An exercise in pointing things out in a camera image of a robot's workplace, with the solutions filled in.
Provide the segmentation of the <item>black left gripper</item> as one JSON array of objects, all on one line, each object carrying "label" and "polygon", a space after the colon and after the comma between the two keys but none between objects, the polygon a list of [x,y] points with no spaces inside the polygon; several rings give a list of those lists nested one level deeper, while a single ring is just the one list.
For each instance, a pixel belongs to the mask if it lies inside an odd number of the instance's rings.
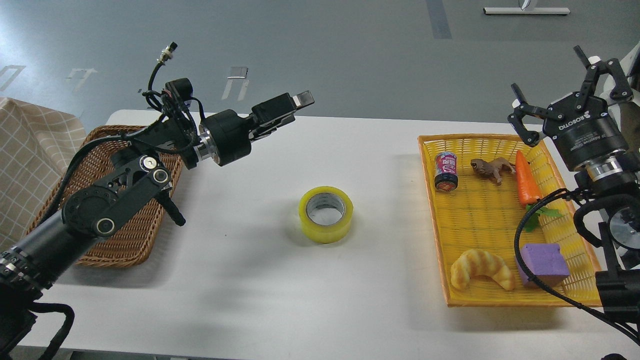
[{"label": "black left gripper", "polygon": [[227,109],[199,124],[199,160],[211,158],[222,167],[247,157],[252,143],[295,121],[295,112],[315,103],[310,91],[282,93],[254,105],[248,117]]}]

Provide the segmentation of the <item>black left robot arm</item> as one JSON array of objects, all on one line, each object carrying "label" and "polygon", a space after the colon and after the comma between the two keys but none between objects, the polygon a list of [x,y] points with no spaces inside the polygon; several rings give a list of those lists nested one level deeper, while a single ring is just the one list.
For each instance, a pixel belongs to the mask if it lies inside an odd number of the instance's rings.
[{"label": "black left robot arm", "polygon": [[[189,79],[167,82],[153,89],[160,68],[178,48],[170,43],[157,59],[142,93],[160,112],[156,121],[135,132],[122,132],[88,142],[71,159],[54,200],[37,227],[1,253],[1,358],[32,330],[39,313],[62,313],[64,322],[40,356],[50,360],[60,350],[74,323],[74,310],[62,303],[40,302],[44,290],[101,240],[112,237],[152,200],[158,202],[174,223],[185,217],[170,198],[172,174],[161,154],[178,155],[188,169],[208,158],[226,166],[249,155],[252,144],[295,120],[295,112],[314,104],[310,91],[284,93],[258,105],[242,117],[227,109],[205,116],[202,104],[196,125],[188,103],[194,100]],[[87,187],[64,197],[66,185],[83,160],[98,146],[124,142],[110,162],[113,171]]]}]

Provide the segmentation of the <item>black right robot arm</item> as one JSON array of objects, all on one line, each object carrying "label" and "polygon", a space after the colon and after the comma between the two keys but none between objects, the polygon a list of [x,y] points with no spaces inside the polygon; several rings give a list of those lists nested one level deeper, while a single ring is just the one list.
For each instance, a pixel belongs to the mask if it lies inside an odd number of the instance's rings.
[{"label": "black right robot arm", "polygon": [[[508,122],[526,146],[551,139],[577,184],[574,190],[552,191],[523,215],[514,234],[515,259],[538,288],[638,344],[639,270],[624,268],[617,248],[639,250],[639,153],[631,150],[610,115],[610,101],[615,105],[630,103],[633,89],[619,59],[589,57],[579,46],[573,50],[586,71],[578,91],[540,107],[528,103],[516,83],[511,85],[515,100]],[[576,232],[603,250],[606,269],[595,273],[601,311],[554,290],[522,258],[520,242],[526,222],[542,207],[560,199],[578,205],[573,214]]]}]

